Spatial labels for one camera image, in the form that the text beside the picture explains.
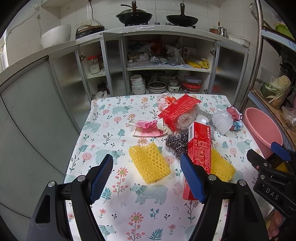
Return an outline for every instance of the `yellow foam net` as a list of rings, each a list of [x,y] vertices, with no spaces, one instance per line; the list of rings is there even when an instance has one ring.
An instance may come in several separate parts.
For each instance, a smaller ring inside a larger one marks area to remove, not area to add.
[[[147,146],[132,146],[128,152],[138,172],[147,184],[170,174],[170,167],[154,142]]]
[[[216,175],[221,181],[228,182],[235,173],[235,168],[219,152],[212,148],[211,151],[211,174]]]

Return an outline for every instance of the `stainless steel pole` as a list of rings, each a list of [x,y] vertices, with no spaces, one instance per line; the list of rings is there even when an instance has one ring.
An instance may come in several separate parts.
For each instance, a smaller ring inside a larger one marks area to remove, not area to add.
[[[255,0],[256,9],[257,9],[257,25],[258,25],[258,35],[257,35],[257,48],[256,48],[256,55],[255,55],[255,61],[250,77],[250,81],[247,87],[247,91],[244,94],[243,100],[241,105],[239,106],[239,112],[243,112],[246,104],[248,102],[248,94],[249,91],[253,88],[255,80],[257,78],[257,74],[259,71],[259,66],[261,62],[261,56],[262,56],[262,49],[263,49],[263,37],[261,35],[262,26],[263,26],[263,13],[262,13],[262,6],[260,3],[260,0]]]

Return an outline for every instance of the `stove burner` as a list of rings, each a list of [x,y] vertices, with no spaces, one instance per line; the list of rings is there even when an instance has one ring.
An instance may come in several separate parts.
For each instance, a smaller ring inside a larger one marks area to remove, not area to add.
[[[142,23],[142,24],[125,24],[124,26],[128,27],[128,26],[137,26],[137,25],[148,25],[148,22]]]
[[[165,23],[166,25],[171,25],[171,26],[179,26],[179,27],[185,27],[185,28],[193,28],[193,29],[195,29],[195,25],[193,25],[193,26],[181,26],[181,25],[175,25],[175,24],[171,24],[171,23]]]

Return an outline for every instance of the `pink plastic basin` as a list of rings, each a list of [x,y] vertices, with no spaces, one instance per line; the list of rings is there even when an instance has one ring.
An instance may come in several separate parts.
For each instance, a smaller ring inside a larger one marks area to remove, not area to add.
[[[256,108],[247,108],[244,112],[244,124],[254,137],[263,156],[267,159],[273,152],[272,142],[283,144],[281,132],[274,121],[264,112]]]

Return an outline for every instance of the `metal screw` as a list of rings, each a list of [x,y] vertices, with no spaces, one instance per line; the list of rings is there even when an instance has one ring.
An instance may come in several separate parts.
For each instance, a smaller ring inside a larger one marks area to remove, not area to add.
[[[240,184],[241,186],[246,186],[246,185],[247,185],[247,183],[246,183],[245,180],[239,180],[239,184]]]
[[[55,182],[54,182],[54,181],[50,181],[47,185],[48,185],[50,188],[52,188],[52,187],[55,185]]]
[[[82,181],[85,180],[85,176],[84,176],[84,175],[80,175],[80,176],[77,178],[77,180],[78,180],[79,182],[82,182]]]
[[[213,174],[210,174],[208,176],[208,179],[211,180],[211,181],[215,181],[217,179],[217,177],[215,175],[213,175]]]

